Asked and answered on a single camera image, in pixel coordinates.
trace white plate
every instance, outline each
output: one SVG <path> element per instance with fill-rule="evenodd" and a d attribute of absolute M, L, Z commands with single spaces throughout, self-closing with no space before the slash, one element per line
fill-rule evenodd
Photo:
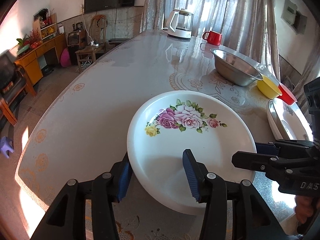
<path fill-rule="evenodd" d="M 170 106 L 173 110 L 164 112 Z M 255 175 L 231 163 L 237 151 L 256 153 L 245 123 L 230 107 L 199 92 L 167 92 L 143 104 L 130 123 L 127 149 L 145 190 L 185 214 L 203 214 L 205 209 L 205 203 L 197 203 L 191 195 L 182 165 L 185 149 L 191 149 L 198 162 L 225 180 L 253 181 Z"/>
<path fill-rule="evenodd" d="M 282 128 L 284 129 L 285 134 L 282 134 L 284 139 L 309 140 L 305 128 L 291 106 L 287 105 L 279 98 L 273 99 L 273 106 Z"/>
<path fill-rule="evenodd" d="M 267 117 L 268 117 L 268 122 L 271 128 L 271 131 L 273 133 L 273 136 L 275 137 L 275 139 L 279 140 L 279 139 L 283 139 L 276 123 L 276 111 L 275 108 L 273 107 L 273 100 L 270 100 L 267 104 Z"/>

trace green leaf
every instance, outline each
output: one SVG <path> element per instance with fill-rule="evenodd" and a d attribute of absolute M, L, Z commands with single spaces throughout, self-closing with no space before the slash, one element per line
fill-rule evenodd
<path fill-rule="evenodd" d="M 181 126 L 179 126 L 179 130 L 180 130 L 181 132 L 183 132 L 183 131 L 186 130 L 186 128 L 181 125 Z"/>

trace yellow rose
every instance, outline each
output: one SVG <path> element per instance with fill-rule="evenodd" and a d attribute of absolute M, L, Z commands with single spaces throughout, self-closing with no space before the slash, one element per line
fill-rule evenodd
<path fill-rule="evenodd" d="M 150 137 L 157 135 L 157 128 L 153 124 L 152 125 L 148 125 L 145 128 L 145 131 L 146 131 L 147 135 L 150 135 Z"/>

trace red mug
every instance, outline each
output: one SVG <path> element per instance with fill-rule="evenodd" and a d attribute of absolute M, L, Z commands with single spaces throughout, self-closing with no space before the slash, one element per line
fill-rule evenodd
<path fill-rule="evenodd" d="M 205 32 L 202 35 L 202 39 L 206 40 L 208 43 L 215 45 L 215 46 L 219 46 L 221 43 L 221 38 L 222 38 L 222 34 L 221 33 L 216 33 L 213 31 L 209 31 L 209 32 Z"/>

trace glass kettle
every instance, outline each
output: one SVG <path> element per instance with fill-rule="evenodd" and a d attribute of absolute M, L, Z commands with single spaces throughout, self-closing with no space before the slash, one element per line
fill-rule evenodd
<path fill-rule="evenodd" d="M 190 39 L 193 23 L 193 13 L 186 9 L 173 10 L 166 22 L 168 34 L 174 37 Z"/>

